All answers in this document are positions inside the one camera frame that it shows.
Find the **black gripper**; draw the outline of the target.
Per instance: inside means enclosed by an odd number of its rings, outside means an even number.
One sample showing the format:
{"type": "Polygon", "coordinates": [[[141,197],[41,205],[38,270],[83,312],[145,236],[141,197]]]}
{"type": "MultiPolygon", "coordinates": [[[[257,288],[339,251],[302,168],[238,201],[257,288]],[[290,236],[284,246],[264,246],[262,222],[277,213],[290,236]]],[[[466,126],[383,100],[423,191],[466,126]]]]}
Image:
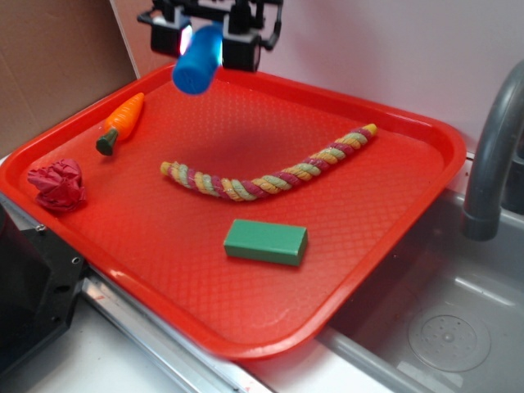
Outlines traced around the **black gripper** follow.
{"type": "Polygon", "coordinates": [[[272,51],[282,29],[283,1],[233,1],[229,8],[201,5],[199,1],[153,1],[137,21],[151,26],[151,50],[167,56],[182,56],[192,38],[191,18],[223,22],[222,66],[224,69],[256,72],[260,46],[272,51]],[[276,7],[273,32],[260,41],[265,25],[264,9],[276,7]]]}

